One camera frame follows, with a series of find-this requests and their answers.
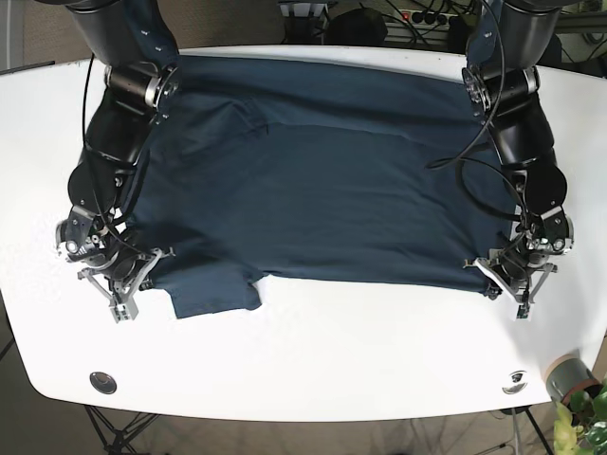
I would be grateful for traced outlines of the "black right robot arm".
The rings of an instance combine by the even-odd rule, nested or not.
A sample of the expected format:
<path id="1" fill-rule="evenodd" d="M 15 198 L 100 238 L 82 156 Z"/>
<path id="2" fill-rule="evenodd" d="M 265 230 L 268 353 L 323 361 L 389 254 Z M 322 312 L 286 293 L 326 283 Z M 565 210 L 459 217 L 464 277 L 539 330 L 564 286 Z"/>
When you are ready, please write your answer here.
<path id="1" fill-rule="evenodd" d="M 168 117 L 180 85 L 179 50 L 155 1 L 64 1 L 91 51 L 104 64 L 105 89 L 82 117 L 82 152 L 68 179 L 72 208 L 56 227 L 56 247 L 78 277 L 108 300 L 117 322 L 138 315 L 134 296 L 171 249 L 148 247 L 126 227 L 147 170 L 153 129 Z"/>

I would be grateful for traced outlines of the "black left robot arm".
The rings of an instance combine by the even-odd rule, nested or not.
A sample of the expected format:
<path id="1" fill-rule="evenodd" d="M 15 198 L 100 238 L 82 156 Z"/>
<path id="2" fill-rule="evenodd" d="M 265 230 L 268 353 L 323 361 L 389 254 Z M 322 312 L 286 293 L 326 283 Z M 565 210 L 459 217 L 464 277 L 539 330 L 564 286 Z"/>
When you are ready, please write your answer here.
<path id="1" fill-rule="evenodd" d="M 546 279 L 557 271 L 551 258 L 567 253 L 574 228 L 563 204 L 568 184 L 558 167 L 554 137 L 541 106 L 537 64 L 548 48 L 565 1 L 483 1 L 469 38 L 463 83 L 481 130 L 453 157 L 428 163 L 453 167 L 459 190 L 480 211 L 514 224 L 516 235 L 486 257 L 470 262 L 488 280 L 487 297 L 506 296 L 516 319 L 528 319 Z M 506 213 L 477 199 L 464 181 L 465 166 L 489 140 L 519 213 Z"/>

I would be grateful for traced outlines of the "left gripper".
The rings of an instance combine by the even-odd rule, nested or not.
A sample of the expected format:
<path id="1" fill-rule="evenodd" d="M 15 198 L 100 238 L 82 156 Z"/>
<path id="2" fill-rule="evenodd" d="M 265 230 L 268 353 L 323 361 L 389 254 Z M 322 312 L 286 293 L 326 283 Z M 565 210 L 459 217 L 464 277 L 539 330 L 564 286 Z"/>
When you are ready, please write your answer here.
<path id="1" fill-rule="evenodd" d="M 559 270 L 555 260 L 574 245 L 574 227 L 558 206 L 542 215 L 520 213 L 514 232 L 503 246 L 465 261 L 464 267 L 475 268 L 487 278 L 486 297 L 508 299 L 512 319 L 529 319 L 540 289 Z"/>

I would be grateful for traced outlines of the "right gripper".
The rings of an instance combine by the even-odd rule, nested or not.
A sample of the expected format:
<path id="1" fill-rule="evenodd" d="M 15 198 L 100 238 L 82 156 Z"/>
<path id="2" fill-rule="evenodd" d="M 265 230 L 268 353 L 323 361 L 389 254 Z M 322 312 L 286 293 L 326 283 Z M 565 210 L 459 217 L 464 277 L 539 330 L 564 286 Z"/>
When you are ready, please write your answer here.
<path id="1" fill-rule="evenodd" d="M 175 255 L 171 247 L 145 250 L 136 231 L 112 232 L 101 216 L 85 209 L 72 209 L 57 225 L 55 247 L 67 262 L 83 265 L 77 278 L 91 283 L 109 301 L 116 322 L 138 316 L 136 293 L 152 288 L 153 269 Z"/>

